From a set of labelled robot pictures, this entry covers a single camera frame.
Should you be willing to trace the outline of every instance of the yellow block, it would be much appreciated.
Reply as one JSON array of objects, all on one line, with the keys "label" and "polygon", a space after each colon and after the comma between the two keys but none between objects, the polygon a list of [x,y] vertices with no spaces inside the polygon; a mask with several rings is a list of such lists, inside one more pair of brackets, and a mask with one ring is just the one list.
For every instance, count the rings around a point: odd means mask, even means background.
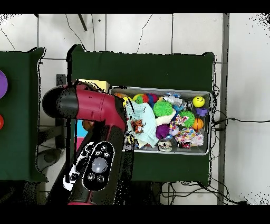
[{"label": "yellow block", "polygon": [[79,81],[89,83],[93,85],[92,83],[96,84],[103,92],[108,92],[110,88],[110,84],[108,84],[106,81],[100,81],[100,80],[90,80],[90,79],[79,79]]}]

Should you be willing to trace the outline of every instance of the green spiky ball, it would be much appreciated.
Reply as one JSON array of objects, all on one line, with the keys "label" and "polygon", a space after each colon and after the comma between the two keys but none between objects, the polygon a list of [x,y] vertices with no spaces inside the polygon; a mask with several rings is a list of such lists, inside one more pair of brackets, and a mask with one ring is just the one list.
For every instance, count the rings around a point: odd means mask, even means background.
[{"label": "green spiky ball", "polygon": [[181,117],[188,117],[188,119],[184,122],[185,127],[191,127],[194,124],[195,116],[191,111],[182,110],[180,112],[180,116]]},{"label": "green spiky ball", "polygon": [[156,102],[153,107],[155,116],[168,116],[172,113],[172,104],[167,101]]}]

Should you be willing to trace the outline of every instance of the yellow smiley ball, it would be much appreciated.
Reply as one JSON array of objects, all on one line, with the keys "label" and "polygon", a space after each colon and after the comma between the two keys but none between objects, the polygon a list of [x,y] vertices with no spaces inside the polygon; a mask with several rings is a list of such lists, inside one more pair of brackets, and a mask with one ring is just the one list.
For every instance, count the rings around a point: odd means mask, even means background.
[{"label": "yellow smiley ball", "polygon": [[203,97],[196,96],[193,98],[192,103],[195,107],[202,107],[205,104],[205,99]]},{"label": "yellow smiley ball", "polygon": [[128,100],[132,101],[132,99],[130,97],[124,97],[123,100],[124,100],[123,107],[125,107],[125,105],[128,102]]}]

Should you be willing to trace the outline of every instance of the light blue cloth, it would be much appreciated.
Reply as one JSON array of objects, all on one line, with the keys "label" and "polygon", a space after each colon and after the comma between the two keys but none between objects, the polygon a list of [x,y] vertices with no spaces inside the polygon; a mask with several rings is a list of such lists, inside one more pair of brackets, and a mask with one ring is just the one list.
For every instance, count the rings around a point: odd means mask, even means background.
[{"label": "light blue cloth", "polygon": [[[134,136],[135,139],[139,139],[143,142],[149,143],[152,147],[158,142],[158,138],[156,137],[157,123],[156,118],[153,112],[153,109],[150,107],[148,103],[137,104],[134,101],[130,101],[132,103],[134,112],[129,102],[126,105],[127,117],[129,120],[128,124],[128,132]],[[131,122],[133,120],[142,120],[142,130],[143,133],[135,133],[131,126]]]}]

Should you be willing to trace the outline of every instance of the orange basketball ball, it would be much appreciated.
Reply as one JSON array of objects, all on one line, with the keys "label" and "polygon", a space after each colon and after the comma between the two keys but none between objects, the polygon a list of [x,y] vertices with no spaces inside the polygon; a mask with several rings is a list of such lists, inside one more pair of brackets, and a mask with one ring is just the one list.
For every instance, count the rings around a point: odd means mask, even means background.
[{"label": "orange basketball ball", "polygon": [[194,128],[195,130],[200,130],[201,128],[203,128],[203,126],[204,122],[200,118],[196,118],[194,124],[192,125],[192,128]]}]

